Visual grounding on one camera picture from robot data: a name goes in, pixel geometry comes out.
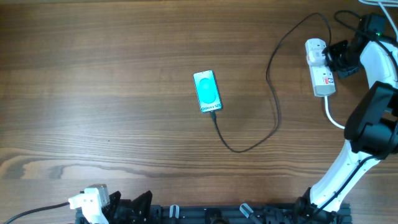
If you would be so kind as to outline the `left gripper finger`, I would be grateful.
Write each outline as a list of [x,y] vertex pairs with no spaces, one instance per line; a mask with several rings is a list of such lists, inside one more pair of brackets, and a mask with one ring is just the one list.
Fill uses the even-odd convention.
[[110,207],[117,207],[119,205],[121,199],[120,191],[116,191],[109,195],[109,206]]
[[152,192],[147,192],[138,196],[131,202],[132,214],[130,218],[133,224],[146,223],[150,215],[150,206],[152,203]]

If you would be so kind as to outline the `turquoise screen smartphone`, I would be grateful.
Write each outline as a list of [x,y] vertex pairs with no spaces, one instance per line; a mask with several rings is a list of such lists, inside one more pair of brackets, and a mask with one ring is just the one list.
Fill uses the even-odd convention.
[[212,70],[193,74],[193,81],[202,113],[222,109],[222,102]]

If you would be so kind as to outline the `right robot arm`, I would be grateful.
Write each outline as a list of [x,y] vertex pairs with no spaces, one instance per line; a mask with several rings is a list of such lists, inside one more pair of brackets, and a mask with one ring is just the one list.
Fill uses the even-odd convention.
[[349,191],[370,168],[397,153],[397,121],[383,118],[384,112],[397,116],[397,41],[383,34],[387,17],[375,13],[355,17],[359,24],[352,41],[324,49],[305,44],[313,80],[327,77],[317,74],[319,68],[337,72],[339,78],[364,68],[369,91],[343,126],[345,143],[339,156],[321,180],[297,199],[294,223],[341,221],[337,212]]

